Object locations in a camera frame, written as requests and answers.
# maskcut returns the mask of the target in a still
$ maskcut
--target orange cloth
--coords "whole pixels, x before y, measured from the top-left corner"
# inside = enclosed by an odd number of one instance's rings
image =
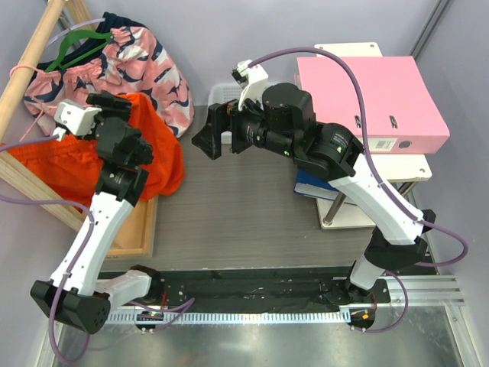
[[[153,146],[152,164],[142,166],[149,172],[140,200],[171,195],[183,181],[182,147],[151,101],[141,93],[121,95],[132,103],[129,124],[139,128],[143,138]],[[102,169],[96,153],[96,141],[77,140],[72,135],[63,141],[13,148],[8,152],[66,200],[89,206]]]

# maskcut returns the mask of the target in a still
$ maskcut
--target green hanger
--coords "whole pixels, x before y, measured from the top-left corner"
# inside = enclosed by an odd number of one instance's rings
[[[94,54],[98,50],[101,50],[104,48],[109,42],[110,42],[110,37],[112,36],[111,32],[108,33],[97,33],[94,31],[90,31],[87,29],[79,29],[76,31],[71,31],[68,33],[63,41],[61,42],[60,45],[60,52],[58,53],[58,57],[51,63],[51,65],[46,69],[46,72],[49,73],[53,70],[55,70],[57,67],[60,69],[66,69],[67,67],[72,66],[73,64],[83,60],[84,58],[90,56],[91,54]],[[85,39],[85,38],[94,38],[96,40],[105,40],[104,44],[101,44],[100,46],[94,48],[93,50],[88,51],[87,53],[83,54],[80,57],[77,57],[75,60],[70,61],[69,63],[66,63],[64,65],[61,65],[61,61],[63,61],[64,57],[66,56],[66,53],[72,47],[76,42]]]

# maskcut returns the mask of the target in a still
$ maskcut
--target pink patterned fabric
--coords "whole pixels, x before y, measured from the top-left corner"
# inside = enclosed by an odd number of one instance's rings
[[[112,29],[110,44],[102,55],[85,65],[51,73],[37,73],[24,95],[36,116],[54,116],[64,99],[85,104],[89,93],[146,94],[157,114],[175,136],[188,129],[193,118],[192,96],[185,79],[156,37],[143,27]],[[53,119],[41,119],[46,135],[55,129]]]

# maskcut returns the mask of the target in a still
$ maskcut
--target cable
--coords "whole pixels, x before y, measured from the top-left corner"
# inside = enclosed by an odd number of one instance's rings
[[[360,84],[357,81],[357,78],[353,74],[353,71],[350,69],[348,64],[343,61],[340,57],[325,51],[325,50],[319,50],[314,47],[295,47],[295,48],[289,48],[286,50],[280,50],[277,52],[273,52],[271,54],[265,55],[263,57],[259,57],[256,60],[251,61],[248,64],[248,68],[254,67],[255,65],[258,65],[259,63],[263,63],[265,61],[274,59],[275,57],[287,55],[287,54],[295,54],[295,53],[309,53],[309,54],[318,54],[322,55],[325,57],[328,57],[329,59],[335,61],[347,74],[348,77],[351,80],[351,83],[353,84],[353,87],[355,88],[355,92],[357,94],[357,99],[358,99],[358,105],[360,107],[360,120],[361,120],[361,134],[362,134],[362,139],[364,143],[364,151],[365,151],[365,159],[367,160],[368,166],[372,171],[372,174],[374,175],[375,180],[379,184],[379,187],[384,190],[384,192],[387,194],[387,196],[396,204],[396,206],[404,213],[407,215],[408,218],[410,218],[412,221],[419,222],[420,224],[423,224],[426,227],[433,228],[435,230],[438,230],[440,232],[445,233],[446,235],[451,236],[452,238],[456,239],[459,241],[463,247],[463,250],[459,256],[456,258],[453,258],[452,260],[449,261],[444,261],[444,262],[436,262],[436,263],[427,263],[427,262],[420,262],[417,265],[424,266],[424,267],[439,267],[439,266],[446,266],[446,265],[452,265],[456,262],[461,261],[467,254],[468,254],[468,243],[457,233],[451,231],[450,229],[447,229],[445,227],[436,225],[434,223],[427,222],[425,220],[419,219],[417,216],[411,213],[411,211],[403,205],[397,199],[397,196],[393,193],[393,191],[388,187],[388,185],[384,184],[384,181],[382,180],[382,177],[379,175],[377,168],[375,167],[374,161],[372,160],[371,152],[370,152],[370,147],[368,145],[368,133],[367,133],[367,119],[365,117],[365,102],[364,102],[364,97],[361,94],[361,89],[360,89]]]
[[[153,309],[153,308],[149,308],[147,306],[144,306],[144,305],[141,305],[141,304],[138,304],[137,302],[131,302],[131,304],[135,304],[136,306],[139,306],[139,307],[142,307],[144,308],[145,310],[149,310],[149,311],[154,311],[154,312],[172,312],[174,310],[181,310],[180,313],[178,315],[176,315],[172,320],[168,321],[167,323],[165,323],[164,325],[161,325],[159,327],[156,327],[153,329],[153,333],[155,331],[161,331],[161,330],[164,330],[166,329],[167,327],[169,327],[172,323],[175,323],[179,318],[182,317],[182,315],[188,311],[188,309],[192,306],[193,302],[195,301],[194,298],[190,298],[187,302],[185,302],[184,304],[181,304],[180,306],[178,307],[175,307],[171,310],[159,310],[159,309]],[[162,320],[163,317],[154,317],[154,316],[151,316],[151,315],[144,315],[145,318],[149,318],[149,319],[155,319],[155,320]],[[94,351],[94,352],[102,352],[104,350],[107,350],[107,349],[111,349],[113,346],[116,346],[117,344],[119,344],[120,342],[130,338],[131,336],[134,336],[134,335],[141,335],[139,333],[139,331],[135,332],[135,333],[128,333],[127,335],[124,335],[121,339],[117,340],[116,342],[114,342],[113,344],[111,344],[110,346],[104,346],[104,347],[101,347],[101,348],[92,348],[90,347],[89,350],[90,351]]]
[[[140,308],[144,308],[146,311],[151,311],[151,312],[175,312],[175,311],[181,310],[182,308],[185,308],[188,304],[190,306],[192,306],[193,301],[194,301],[194,299],[190,298],[184,304],[181,304],[181,305],[174,307],[174,308],[169,308],[167,310],[161,310],[159,308],[151,308],[151,307],[146,306],[145,304],[140,304],[139,302],[136,302],[136,301],[131,301],[131,302],[129,302],[129,304],[132,304],[133,306],[138,306]]]
[[[18,143],[14,143],[14,144],[4,145],[4,146],[0,147],[0,153],[3,151],[7,151],[8,149],[12,149],[12,148],[16,148],[16,147],[22,147],[24,145],[43,143],[45,141],[52,141],[52,140],[56,140],[57,138],[58,138],[57,135],[54,135],[54,136],[48,136],[46,138],[39,138],[39,139],[30,140],[30,141],[22,141],[22,142],[18,142]],[[83,250],[86,247],[86,244],[90,240],[90,236],[93,233],[94,223],[95,223],[95,220],[93,218],[93,214],[90,212],[89,208],[87,208],[86,206],[84,206],[80,203],[74,202],[74,201],[69,201],[69,200],[22,200],[22,199],[14,199],[14,198],[3,196],[3,195],[0,195],[0,200],[5,201],[6,203],[10,203],[10,204],[20,204],[20,205],[70,205],[70,206],[75,206],[77,208],[80,208],[89,217],[90,224],[89,224],[88,231],[85,235],[85,238],[83,239],[82,244],[80,245],[78,251],[73,256],[73,260],[66,267],[65,275],[61,278],[61,282],[58,285],[56,293],[54,294],[54,299],[53,299],[53,303],[52,303],[51,309],[50,309],[49,324],[48,324],[49,341],[51,344],[51,348],[53,349],[53,352],[56,355],[56,357],[64,364],[70,364],[70,363],[77,362],[83,357],[83,355],[86,352],[86,349],[87,349],[88,344],[89,344],[89,334],[87,334],[85,343],[83,344],[82,352],[75,359],[67,359],[61,353],[61,351],[60,351],[60,349],[56,343],[56,338],[54,335],[54,319],[56,316],[57,306],[58,306],[58,303],[60,302],[60,297],[61,297],[61,293],[63,292],[64,285],[66,284],[66,281],[68,280],[68,277],[70,276],[70,272],[73,270],[73,268],[76,264],[76,261],[81,256]]]
[[[386,331],[391,331],[393,328],[395,327],[398,327],[400,325],[400,323],[403,322],[404,318],[406,317],[407,315],[407,310],[409,308],[409,301],[407,299],[407,290],[406,290],[406,287],[404,287],[404,284],[403,282],[399,279],[399,277],[397,275],[395,275],[392,271],[388,271],[386,270],[385,271],[385,274],[386,275],[390,275],[391,277],[393,277],[394,279],[396,279],[397,283],[399,283],[401,289],[403,290],[403,293],[404,293],[404,310],[403,312],[401,313],[399,319],[393,323],[392,325],[390,326],[387,326],[387,327],[384,327],[383,329],[374,329],[374,330],[371,330],[371,329],[362,329],[358,326],[353,326],[353,329],[354,330],[357,330],[357,331],[361,331],[362,333],[369,333],[369,334],[379,334],[379,333],[384,333]]]

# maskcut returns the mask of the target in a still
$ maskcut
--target white bracket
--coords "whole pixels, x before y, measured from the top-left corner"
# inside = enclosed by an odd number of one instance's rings
[[[243,105],[246,99],[258,100],[267,88],[268,74],[261,65],[248,67],[251,60],[242,61],[238,64],[236,70],[239,75],[246,78],[246,82],[242,83],[243,91],[239,97],[238,110],[243,110]]]
[[[59,135],[58,141],[64,139],[66,130],[75,136],[89,135],[95,127],[95,115],[101,111],[102,109],[99,107],[84,108],[69,99],[63,100],[54,114],[54,121],[63,127],[57,127],[54,130],[54,135]]]
[[[136,298],[144,297],[151,286],[151,277],[139,270],[129,270],[125,274],[101,281],[96,285],[96,291],[109,295],[110,309],[117,310]]]

